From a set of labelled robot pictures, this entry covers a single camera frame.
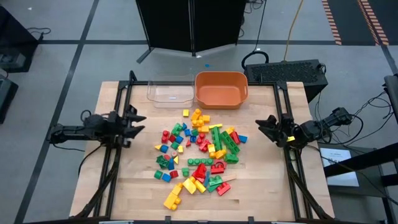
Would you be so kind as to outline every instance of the wooden tabletop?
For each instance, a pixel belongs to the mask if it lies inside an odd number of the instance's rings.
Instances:
[[[96,113],[109,113],[113,109],[117,86],[118,82],[102,83]],[[300,124],[311,119],[303,84],[288,83],[288,88],[295,122]],[[181,168],[187,167],[187,159],[208,158],[208,154],[200,152],[196,145],[184,149],[180,164],[175,166],[180,177],[170,183],[155,179],[154,172],[159,169],[155,160],[162,153],[154,146],[160,144],[162,131],[170,131],[175,123],[184,122],[189,128],[191,126],[190,119],[182,116],[182,108],[155,108],[146,94],[146,86],[132,88],[131,104],[138,109],[139,115],[147,117],[139,123],[146,128],[132,140],[130,149],[122,151],[111,216],[113,220],[164,220],[166,215],[170,215],[172,220],[247,221],[249,216],[254,216],[255,221],[294,221],[282,149],[268,140],[254,122],[255,119],[266,119],[270,114],[277,115],[272,87],[250,86],[249,96],[238,110],[202,110],[203,114],[211,116],[210,124],[223,123],[222,131],[234,126],[239,134],[248,137],[248,141],[239,145],[239,163],[228,164],[225,173],[221,174],[237,175],[236,180],[229,182],[229,192],[220,197],[215,191],[211,194],[196,191],[191,195],[183,189],[179,196],[182,202],[176,211],[165,208],[163,202],[174,185],[186,179]],[[189,108],[190,115],[197,107],[194,103]],[[97,142],[89,142],[86,154],[96,146]],[[85,161],[70,215],[77,214],[98,188],[104,152],[100,149]],[[334,216],[319,153],[305,148],[302,161],[309,191],[323,209]],[[305,217],[302,194],[298,188],[297,194],[301,216]],[[104,195],[103,205],[106,199],[107,194]],[[101,207],[101,214],[104,214],[104,208]]]

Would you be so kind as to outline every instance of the toy block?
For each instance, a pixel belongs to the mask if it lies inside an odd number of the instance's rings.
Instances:
[[[197,189],[200,191],[200,193],[203,193],[206,191],[206,187],[203,186],[203,184],[199,180],[196,180],[194,184],[197,187]]]
[[[186,130],[184,131],[184,133],[185,133],[185,137],[190,136],[190,135],[191,135],[191,130],[186,129]]]
[[[220,134],[220,138],[221,140],[223,140],[224,144],[231,151],[232,154],[236,155],[240,151],[239,147],[231,139],[231,136],[229,136],[229,134],[226,131]]]
[[[238,138],[239,138],[239,140],[240,140],[242,143],[246,143],[246,142],[248,141],[248,137],[246,137],[246,136],[240,136],[240,135],[238,135]]]
[[[226,149],[222,149],[216,152],[216,159],[222,159],[226,155]]]
[[[224,161],[228,164],[237,164],[239,162],[239,158],[234,154],[227,154],[224,157]]]
[[[196,130],[196,129],[192,130],[191,135],[192,136],[198,136],[199,135],[198,130]]]
[[[214,127],[211,130],[211,138],[213,140],[213,144],[215,146],[216,151],[221,150],[221,139],[220,139],[220,129],[218,127]]]
[[[209,126],[202,126],[198,128],[200,133],[209,133]]]
[[[233,131],[230,135],[231,139],[235,142],[235,144],[240,144],[241,141],[239,140],[238,134],[236,133],[236,131]]]
[[[173,160],[178,165],[178,156],[176,156]]]
[[[209,184],[209,179],[210,179],[210,171],[207,171],[205,182],[203,183],[203,186],[207,187],[207,185]]]
[[[178,171],[173,170],[172,172],[170,172],[170,176],[172,177],[172,179],[178,177]]]
[[[195,178],[194,177],[190,177],[187,180],[184,181],[184,183],[182,183],[182,185],[191,193],[195,193],[195,191],[197,190],[196,185],[194,184]]]
[[[163,172],[160,171],[160,170],[157,170],[155,172],[155,178],[158,179],[158,180],[160,180],[162,178],[162,175],[163,175]]]
[[[189,110],[183,110],[182,111],[182,116],[189,117]]]
[[[182,168],[182,175],[184,177],[188,177],[189,176],[189,168]]]
[[[177,149],[178,146],[179,146],[178,142],[173,142],[173,144],[170,147],[172,147],[173,149]]]
[[[165,145],[160,147],[160,151],[163,152],[163,153],[166,153],[168,149],[169,149],[169,147],[165,146]]]
[[[170,180],[172,179],[172,177],[168,174],[163,174],[162,176],[162,180],[166,181],[166,182],[170,182]]]
[[[229,191],[231,186],[228,183],[222,183],[216,188],[218,195],[222,196],[225,192]]]
[[[170,159],[169,160],[169,170],[174,170],[174,161],[173,161],[173,159]]]
[[[166,208],[174,211],[177,209],[177,205],[179,205],[180,203],[181,203],[181,199],[177,195],[175,195],[171,192],[171,193],[169,193],[169,196],[167,197],[167,199],[163,203],[163,205],[166,206]]]
[[[210,186],[213,186],[216,184],[222,184],[222,183],[223,183],[223,179],[219,175],[217,175],[215,177],[210,177],[210,180],[209,180]]]
[[[177,142],[177,143],[179,143],[179,144],[181,144],[181,142],[184,140],[184,138],[183,137],[181,137],[181,136],[177,136],[176,138],[175,138],[175,141]]]
[[[163,131],[163,135],[162,135],[162,143],[167,144],[167,140],[169,138],[169,132],[168,131]]]
[[[210,115],[203,115],[202,118],[205,123],[210,123]]]
[[[170,137],[169,137],[169,141],[171,143],[175,142],[175,136],[171,134]]]
[[[201,111],[199,109],[196,109],[195,112],[193,112],[193,115],[191,117],[192,121],[195,121],[199,118],[199,116],[201,115]]]

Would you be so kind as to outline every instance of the building block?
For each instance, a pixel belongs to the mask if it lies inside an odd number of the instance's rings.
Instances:
[[[196,109],[196,110],[193,112],[193,115],[192,115],[192,117],[191,117],[191,120],[192,120],[192,121],[197,120],[197,119],[199,118],[200,115],[201,115],[201,111],[200,111],[199,109]]]
[[[169,196],[166,198],[166,201],[163,203],[166,208],[171,209],[171,210],[176,210],[177,205],[181,203],[181,199],[173,194],[173,192],[169,193]]]
[[[187,180],[184,181],[184,183],[182,183],[182,185],[191,193],[195,193],[195,191],[197,190],[196,185],[194,184],[195,178],[194,177],[190,177]]]
[[[231,186],[224,182],[220,186],[216,188],[218,195],[222,196],[225,192],[229,191],[231,189]]]
[[[229,134],[226,131],[220,134],[220,138],[224,142],[226,147],[231,151],[232,154],[236,155],[240,151],[239,147],[231,139],[231,136],[229,136]]]
[[[224,161],[228,164],[237,164],[239,162],[239,158],[234,154],[227,154],[224,157]]]
[[[178,146],[179,146],[178,142],[173,142],[173,144],[170,147],[172,147],[173,149],[177,149]]]
[[[189,110],[183,110],[182,111],[182,116],[189,117]]]
[[[189,176],[189,168],[188,167],[182,168],[182,175],[184,177],[188,177]]]
[[[163,172],[160,171],[160,170],[157,170],[155,172],[155,178],[158,179],[158,180],[160,180],[162,178],[162,175],[163,175]]]
[[[248,141],[248,137],[246,137],[246,136],[238,135],[238,137],[239,137],[239,140],[241,140],[242,143],[246,143]]]
[[[170,176],[172,177],[172,179],[178,177],[178,171],[173,170],[172,172],[170,172]]]
[[[219,175],[215,176],[215,177],[210,177],[209,180],[209,185],[213,186],[216,184],[222,184],[223,183],[223,179],[221,179],[221,177]]]
[[[238,137],[238,134],[236,133],[236,131],[233,131],[231,134],[229,134],[229,136],[235,142],[235,144],[238,145],[241,143],[241,140],[239,140],[239,137]]]
[[[168,174],[163,174],[162,176],[162,180],[166,181],[166,182],[170,182],[170,180],[172,179],[172,177]]]
[[[186,129],[186,130],[184,131],[184,133],[185,133],[185,137],[190,136],[190,135],[191,135],[191,130]]]
[[[175,141],[177,142],[177,143],[179,143],[179,144],[181,144],[181,142],[184,140],[184,138],[183,137],[181,137],[181,136],[177,136],[176,138],[175,138]]]
[[[197,187],[197,189],[200,191],[200,193],[203,193],[206,191],[206,187],[203,186],[203,184],[199,180],[196,180],[194,184]]]
[[[168,146],[165,146],[165,145],[162,145],[162,146],[160,147],[160,151],[163,152],[163,153],[166,153],[168,149],[169,149],[169,147],[168,147]]]

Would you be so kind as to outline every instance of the green block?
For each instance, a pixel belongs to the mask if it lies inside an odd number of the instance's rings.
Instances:
[[[214,127],[212,129],[210,129],[210,131],[211,131],[211,138],[213,140],[213,144],[214,144],[216,151],[221,150],[222,145],[221,145],[221,139],[220,139],[220,130],[218,129],[218,127]]]
[[[220,186],[220,185],[221,185],[221,184],[216,184],[216,185],[210,186],[210,187],[207,188],[207,190],[208,190],[209,192],[213,192],[213,191],[216,190],[216,188],[217,188],[218,186]]]
[[[220,134],[220,138],[221,140],[223,140],[224,144],[231,151],[232,154],[236,155],[240,151],[239,147],[236,145],[236,143],[232,140],[231,136],[229,136],[229,134],[226,131]]]
[[[171,145],[171,147],[172,147],[173,149],[177,149],[179,145],[180,145],[179,143],[173,142],[173,144]]]
[[[216,184],[222,184],[222,183],[223,183],[223,179],[219,175],[217,175],[215,177],[210,177],[210,179],[209,179],[209,186],[213,186]]]
[[[237,164],[239,162],[239,158],[234,154],[227,154],[224,157],[224,161],[228,164]]]
[[[157,170],[155,172],[155,178],[158,179],[158,180],[160,180],[160,178],[162,178],[162,175],[163,175],[163,172],[160,171],[160,170]]]
[[[182,175],[184,177],[188,177],[189,176],[189,168],[182,168]]]

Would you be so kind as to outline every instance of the red block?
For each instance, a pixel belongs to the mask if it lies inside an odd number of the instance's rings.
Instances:
[[[178,177],[178,172],[176,170],[173,170],[172,172],[170,172],[170,176],[173,178]]]
[[[216,188],[217,193],[220,196],[222,196],[225,192],[229,191],[230,189],[231,189],[231,186],[227,182],[222,183],[220,186],[218,186]]]

